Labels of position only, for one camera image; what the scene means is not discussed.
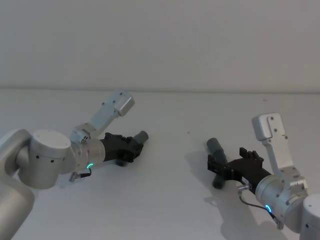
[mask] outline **wire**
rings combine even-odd
[[[266,210],[268,212],[268,214],[272,217],[272,219],[274,219],[276,216],[273,215],[271,212],[268,211],[268,209],[266,209],[265,207],[263,206],[259,206],[259,205],[254,205],[254,204],[251,204],[251,203],[248,203],[246,201],[243,200],[242,196],[239,196],[239,199],[241,202],[243,202],[244,204],[248,205],[248,206],[251,206],[251,207],[256,207],[256,208],[259,208],[259,209],[263,209],[263,210]]]

